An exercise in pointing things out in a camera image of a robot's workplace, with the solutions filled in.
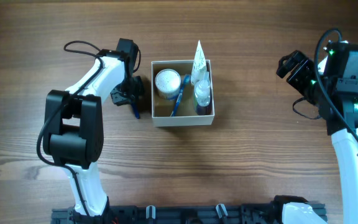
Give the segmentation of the blue disposable razor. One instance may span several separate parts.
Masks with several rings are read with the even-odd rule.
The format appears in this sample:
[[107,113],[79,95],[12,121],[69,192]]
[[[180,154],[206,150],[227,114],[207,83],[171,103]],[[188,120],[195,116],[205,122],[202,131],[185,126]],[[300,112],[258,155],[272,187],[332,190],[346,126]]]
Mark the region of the blue disposable razor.
[[134,116],[137,118],[137,119],[140,119],[140,114],[139,114],[139,109],[137,107],[137,104],[136,103],[132,103],[131,104],[131,107],[132,107],[132,110],[134,112]]

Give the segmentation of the cotton swabs round clear tub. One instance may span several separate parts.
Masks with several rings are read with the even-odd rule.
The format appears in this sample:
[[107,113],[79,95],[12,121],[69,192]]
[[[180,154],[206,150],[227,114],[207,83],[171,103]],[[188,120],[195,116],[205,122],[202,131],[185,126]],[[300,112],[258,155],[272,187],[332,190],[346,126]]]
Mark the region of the cotton swabs round clear tub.
[[181,76],[173,69],[163,69],[155,77],[155,86],[159,97],[164,100],[172,100],[179,94]]

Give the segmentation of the blue white toothbrush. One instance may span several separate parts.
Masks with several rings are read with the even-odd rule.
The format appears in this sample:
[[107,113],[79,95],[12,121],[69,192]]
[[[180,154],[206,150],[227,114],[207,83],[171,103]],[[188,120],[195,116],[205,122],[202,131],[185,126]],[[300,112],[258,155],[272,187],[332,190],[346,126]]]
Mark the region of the blue white toothbrush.
[[177,100],[176,100],[176,102],[175,102],[174,109],[173,109],[172,113],[170,114],[171,117],[174,117],[174,116],[176,115],[177,110],[178,110],[178,107],[179,107],[180,102],[181,102],[181,99],[182,99],[182,96],[183,96],[183,91],[184,91],[186,85],[189,84],[190,80],[191,80],[191,75],[190,75],[190,74],[186,74],[186,75],[184,76],[183,82],[182,82],[182,84],[181,84],[181,86],[180,86],[180,91],[179,91]]

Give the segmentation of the white bamboo-print lotion tube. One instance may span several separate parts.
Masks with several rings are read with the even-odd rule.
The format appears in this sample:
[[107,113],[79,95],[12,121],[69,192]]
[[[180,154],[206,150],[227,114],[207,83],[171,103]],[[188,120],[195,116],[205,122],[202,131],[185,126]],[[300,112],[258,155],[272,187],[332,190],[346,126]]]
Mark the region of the white bamboo-print lotion tube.
[[206,59],[201,46],[201,41],[199,40],[191,71],[191,85],[195,86],[198,81],[202,80],[206,71]]

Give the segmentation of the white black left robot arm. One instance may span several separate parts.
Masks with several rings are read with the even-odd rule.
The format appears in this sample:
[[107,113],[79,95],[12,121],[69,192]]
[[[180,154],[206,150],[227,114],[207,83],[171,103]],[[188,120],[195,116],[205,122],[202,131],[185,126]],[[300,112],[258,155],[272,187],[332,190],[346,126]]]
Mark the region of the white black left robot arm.
[[141,77],[135,75],[141,52],[133,40],[119,39],[116,49],[98,49],[92,57],[93,66],[78,82],[48,93],[36,146],[41,161],[66,172],[75,197],[69,217],[75,223],[112,219],[97,163],[104,144],[104,101],[131,105],[139,118],[137,103],[145,93]]

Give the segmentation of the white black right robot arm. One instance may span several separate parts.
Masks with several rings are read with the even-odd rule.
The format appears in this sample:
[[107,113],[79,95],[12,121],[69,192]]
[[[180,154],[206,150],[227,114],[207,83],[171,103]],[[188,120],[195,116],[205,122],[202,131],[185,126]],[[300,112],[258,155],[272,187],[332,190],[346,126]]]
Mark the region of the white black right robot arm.
[[319,64],[299,50],[285,55],[276,74],[326,121],[339,166],[344,222],[358,223],[358,45],[331,42],[324,50]]

